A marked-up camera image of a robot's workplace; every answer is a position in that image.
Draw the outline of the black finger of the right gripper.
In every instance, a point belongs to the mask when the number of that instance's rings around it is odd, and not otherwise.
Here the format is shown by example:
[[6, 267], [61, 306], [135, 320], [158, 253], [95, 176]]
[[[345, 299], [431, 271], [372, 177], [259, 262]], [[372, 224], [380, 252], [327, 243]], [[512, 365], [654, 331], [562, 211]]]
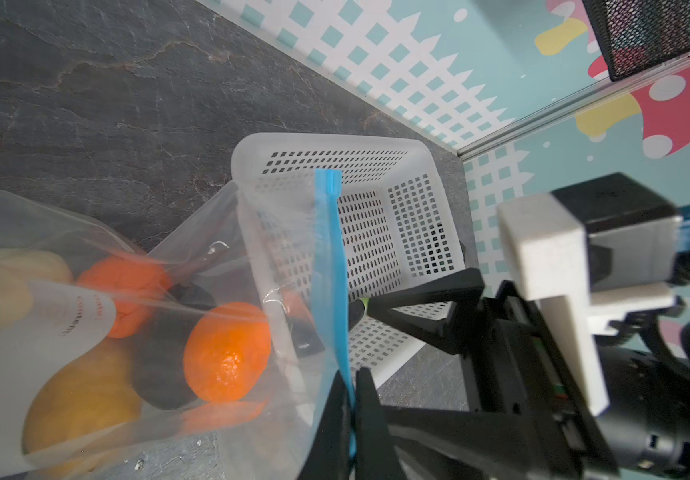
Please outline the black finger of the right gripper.
[[565, 479], [524, 416], [385, 406], [402, 460], [425, 479]]
[[467, 350], [485, 284], [466, 268], [422, 285], [372, 296], [367, 316], [450, 355]]

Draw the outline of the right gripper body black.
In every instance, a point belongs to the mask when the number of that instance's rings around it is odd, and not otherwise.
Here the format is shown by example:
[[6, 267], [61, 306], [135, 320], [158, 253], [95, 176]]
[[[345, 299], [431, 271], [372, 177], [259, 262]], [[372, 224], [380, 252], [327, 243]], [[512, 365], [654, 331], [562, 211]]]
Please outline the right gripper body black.
[[622, 470], [659, 479], [690, 479], [690, 368], [666, 346], [662, 316], [676, 307], [633, 312], [593, 344], [609, 403], [599, 415], [578, 383], [534, 303], [511, 284], [487, 298], [475, 284], [458, 305], [470, 405], [494, 413], [487, 442], [514, 453], [529, 479], [615, 479]]

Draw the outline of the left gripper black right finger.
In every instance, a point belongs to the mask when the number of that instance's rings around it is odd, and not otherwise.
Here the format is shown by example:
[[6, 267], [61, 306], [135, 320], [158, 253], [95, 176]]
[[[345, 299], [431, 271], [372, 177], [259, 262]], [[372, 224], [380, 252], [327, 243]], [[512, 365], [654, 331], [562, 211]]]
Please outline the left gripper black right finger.
[[355, 379], [355, 478], [406, 480], [371, 371], [362, 367]]

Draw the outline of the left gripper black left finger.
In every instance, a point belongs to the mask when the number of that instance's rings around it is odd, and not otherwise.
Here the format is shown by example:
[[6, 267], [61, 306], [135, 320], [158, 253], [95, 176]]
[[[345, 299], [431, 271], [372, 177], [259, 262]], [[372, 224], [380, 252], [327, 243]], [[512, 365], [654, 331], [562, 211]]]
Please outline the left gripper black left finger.
[[298, 480], [346, 480], [351, 471], [351, 405], [347, 387], [336, 373], [308, 457]]

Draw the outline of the white plastic basket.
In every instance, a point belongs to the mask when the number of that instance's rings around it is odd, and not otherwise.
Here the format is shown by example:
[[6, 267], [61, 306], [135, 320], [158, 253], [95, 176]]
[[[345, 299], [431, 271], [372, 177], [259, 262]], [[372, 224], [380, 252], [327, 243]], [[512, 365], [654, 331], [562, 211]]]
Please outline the white plastic basket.
[[464, 268], [433, 157], [420, 141], [257, 133], [233, 150], [236, 182], [292, 194], [317, 169], [341, 174], [338, 199], [350, 299], [422, 285]]

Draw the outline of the black long food stick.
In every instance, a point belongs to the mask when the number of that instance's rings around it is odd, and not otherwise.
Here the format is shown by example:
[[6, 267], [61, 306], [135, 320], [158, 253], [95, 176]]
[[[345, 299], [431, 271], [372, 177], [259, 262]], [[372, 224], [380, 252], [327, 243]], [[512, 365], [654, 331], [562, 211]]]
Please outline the black long food stick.
[[[349, 331], [364, 318], [367, 304], [367, 298], [358, 298], [349, 303]], [[312, 313], [299, 296], [292, 295], [286, 300], [286, 320], [295, 353], [299, 358], [310, 357], [324, 350]]]

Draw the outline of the orange tangerine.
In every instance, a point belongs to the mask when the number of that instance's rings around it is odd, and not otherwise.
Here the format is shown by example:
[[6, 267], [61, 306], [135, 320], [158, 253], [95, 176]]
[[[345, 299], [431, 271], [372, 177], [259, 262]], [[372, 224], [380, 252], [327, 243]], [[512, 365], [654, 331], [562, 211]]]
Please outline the orange tangerine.
[[116, 318], [108, 336], [113, 339], [136, 334], [153, 315], [152, 302], [162, 300], [173, 287], [161, 264], [139, 256], [105, 258], [81, 273], [77, 284], [112, 298]]
[[207, 402], [241, 400], [265, 371], [271, 347], [262, 309], [244, 302], [215, 307], [189, 335], [183, 354], [186, 383]]

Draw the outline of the clear zip top bag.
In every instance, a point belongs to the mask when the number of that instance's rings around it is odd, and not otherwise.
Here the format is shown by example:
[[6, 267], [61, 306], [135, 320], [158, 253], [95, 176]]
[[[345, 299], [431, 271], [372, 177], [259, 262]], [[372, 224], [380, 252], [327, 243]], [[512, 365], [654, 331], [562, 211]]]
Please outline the clear zip top bag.
[[337, 170], [230, 182], [144, 252], [0, 190], [0, 478], [205, 432], [228, 478], [297, 478], [350, 389], [341, 194]]

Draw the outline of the dark food piece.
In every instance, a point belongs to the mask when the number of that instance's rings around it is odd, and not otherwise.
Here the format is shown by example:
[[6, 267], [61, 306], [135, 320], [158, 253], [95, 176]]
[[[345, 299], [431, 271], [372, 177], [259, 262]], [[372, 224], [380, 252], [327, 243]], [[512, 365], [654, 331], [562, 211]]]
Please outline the dark food piece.
[[215, 307], [203, 288], [176, 285], [173, 301], [158, 307], [135, 336], [131, 383], [136, 393], [160, 410], [179, 409], [196, 399], [183, 369], [189, 336], [205, 313]]

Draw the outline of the yellow food piece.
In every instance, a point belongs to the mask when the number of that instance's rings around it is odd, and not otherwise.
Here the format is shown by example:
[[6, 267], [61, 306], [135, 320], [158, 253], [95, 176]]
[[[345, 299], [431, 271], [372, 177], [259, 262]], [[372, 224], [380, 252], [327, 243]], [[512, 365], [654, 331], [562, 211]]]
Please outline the yellow food piece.
[[143, 400], [132, 386], [133, 348], [106, 338], [56, 373], [26, 417], [27, 454], [97, 434], [141, 417]]

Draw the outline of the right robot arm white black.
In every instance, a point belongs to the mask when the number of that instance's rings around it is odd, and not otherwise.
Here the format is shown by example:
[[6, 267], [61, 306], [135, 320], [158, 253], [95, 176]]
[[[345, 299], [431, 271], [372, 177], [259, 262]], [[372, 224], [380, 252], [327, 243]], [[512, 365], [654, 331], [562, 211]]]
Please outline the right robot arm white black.
[[501, 235], [513, 278], [493, 298], [466, 269], [364, 302], [458, 356], [469, 395], [466, 412], [388, 407], [384, 433], [435, 479], [690, 479], [690, 324], [683, 358], [659, 332], [682, 301], [663, 283], [591, 292], [576, 223]]

